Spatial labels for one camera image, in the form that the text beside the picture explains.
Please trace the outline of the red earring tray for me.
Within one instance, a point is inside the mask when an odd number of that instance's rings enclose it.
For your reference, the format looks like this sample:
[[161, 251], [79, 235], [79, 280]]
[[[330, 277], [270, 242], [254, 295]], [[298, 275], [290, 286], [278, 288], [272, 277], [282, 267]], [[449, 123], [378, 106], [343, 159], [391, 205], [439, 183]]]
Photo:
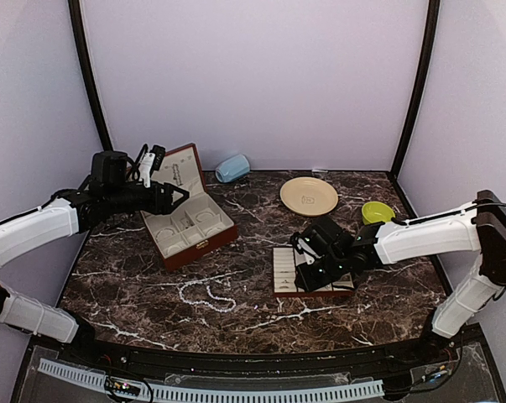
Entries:
[[295, 284], [298, 264], [307, 264], [309, 258], [291, 247], [273, 248], [273, 290], [276, 297], [351, 296], [355, 287], [350, 275], [344, 275], [334, 284], [307, 292]]

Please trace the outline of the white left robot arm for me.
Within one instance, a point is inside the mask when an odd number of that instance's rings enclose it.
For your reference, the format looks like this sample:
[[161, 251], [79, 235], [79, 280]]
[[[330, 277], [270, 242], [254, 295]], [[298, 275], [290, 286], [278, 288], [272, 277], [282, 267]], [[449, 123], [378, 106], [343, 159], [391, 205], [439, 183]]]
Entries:
[[[171, 214], [190, 193], [152, 179], [164, 157], [160, 146], [142, 148], [137, 159], [120, 151], [94, 154], [91, 172], [79, 188], [58, 190], [43, 205], [0, 221], [0, 269], [55, 240], [85, 233], [115, 214]], [[70, 353], [85, 366], [102, 360], [102, 346], [84, 333], [77, 334], [80, 318], [1, 283], [0, 323], [69, 343]]]

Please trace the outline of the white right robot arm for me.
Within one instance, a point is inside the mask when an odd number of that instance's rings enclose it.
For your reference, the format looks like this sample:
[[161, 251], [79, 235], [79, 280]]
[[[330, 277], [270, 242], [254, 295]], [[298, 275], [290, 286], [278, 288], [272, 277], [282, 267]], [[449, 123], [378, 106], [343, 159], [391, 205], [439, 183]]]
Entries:
[[445, 340], [506, 289], [506, 203], [492, 191], [480, 191], [458, 208], [414, 219], [376, 222], [357, 234], [329, 217], [319, 217], [290, 239], [305, 256], [296, 267], [295, 284], [306, 292], [388, 264], [424, 256], [472, 251], [471, 269], [430, 316], [430, 332], [417, 340], [412, 356], [430, 364], [443, 353]]

